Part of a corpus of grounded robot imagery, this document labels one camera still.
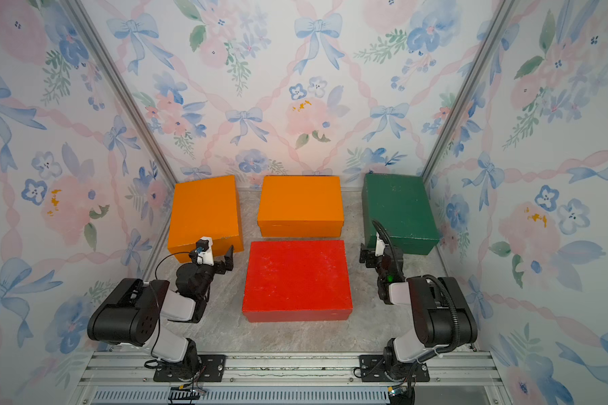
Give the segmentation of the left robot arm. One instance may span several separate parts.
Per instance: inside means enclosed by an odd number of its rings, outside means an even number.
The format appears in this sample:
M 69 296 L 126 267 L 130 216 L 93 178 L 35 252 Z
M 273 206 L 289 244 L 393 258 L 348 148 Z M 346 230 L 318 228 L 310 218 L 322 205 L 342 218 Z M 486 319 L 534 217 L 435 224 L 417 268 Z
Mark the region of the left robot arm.
M 143 349 L 151 357 L 145 367 L 155 371 L 156 381 L 195 382 L 208 370 L 207 361 L 196 342 L 177 336 L 162 322 L 202 321 L 214 277 L 233 270 L 234 248 L 216 261 L 210 243 L 203 238 L 190 251 L 188 262 L 177 270 L 175 290 L 166 279 L 123 279 L 91 316 L 89 339 Z

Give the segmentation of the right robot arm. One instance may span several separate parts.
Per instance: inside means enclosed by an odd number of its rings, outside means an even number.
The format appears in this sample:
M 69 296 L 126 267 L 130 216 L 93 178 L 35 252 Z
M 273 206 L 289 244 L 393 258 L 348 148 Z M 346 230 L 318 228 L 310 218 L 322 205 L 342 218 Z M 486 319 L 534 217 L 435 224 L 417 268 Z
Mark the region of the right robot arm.
M 410 381 L 430 359 L 473 344 L 478 338 L 476 319 L 456 279 L 431 274 L 407 278 L 403 261 L 398 247 L 361 245 L 359 262 L 376 271 L 380 300 L 386 305 L 408 306 L 412 315 L 412 329 L 390 339 L 383 359 L 363 377 Z

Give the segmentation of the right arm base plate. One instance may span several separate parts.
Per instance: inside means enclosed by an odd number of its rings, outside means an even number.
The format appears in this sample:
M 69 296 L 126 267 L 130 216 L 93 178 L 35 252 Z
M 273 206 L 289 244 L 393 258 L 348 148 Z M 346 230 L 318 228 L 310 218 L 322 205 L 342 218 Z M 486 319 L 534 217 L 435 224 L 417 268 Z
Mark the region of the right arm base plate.
M 362 382 L 412 383 L 429 382 L 427 367 L 418 363 L 397 363 L 386 366 L 382 354 L 362 354 L 359 366 L 353 370 L 354 377 Z

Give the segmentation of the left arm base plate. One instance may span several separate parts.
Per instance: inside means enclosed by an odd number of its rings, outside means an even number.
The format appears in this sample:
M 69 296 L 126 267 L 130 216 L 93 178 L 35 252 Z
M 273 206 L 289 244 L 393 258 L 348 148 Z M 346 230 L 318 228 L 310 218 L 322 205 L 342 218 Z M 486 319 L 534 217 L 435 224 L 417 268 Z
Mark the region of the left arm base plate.
M 222 382 L 227 357 L 224 354 L 199 354 L 180 363 L 161 361 L 154 382 Z

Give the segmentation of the red shoebox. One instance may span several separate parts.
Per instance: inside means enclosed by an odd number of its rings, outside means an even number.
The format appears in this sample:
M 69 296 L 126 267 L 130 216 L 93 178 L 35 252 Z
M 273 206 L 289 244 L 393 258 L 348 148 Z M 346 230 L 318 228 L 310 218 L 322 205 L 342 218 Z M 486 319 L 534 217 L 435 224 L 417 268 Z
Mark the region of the red shoebox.
M 346 321 L 353 312 L 344 241 L 255 241 L 243 315 L 249 322 Z

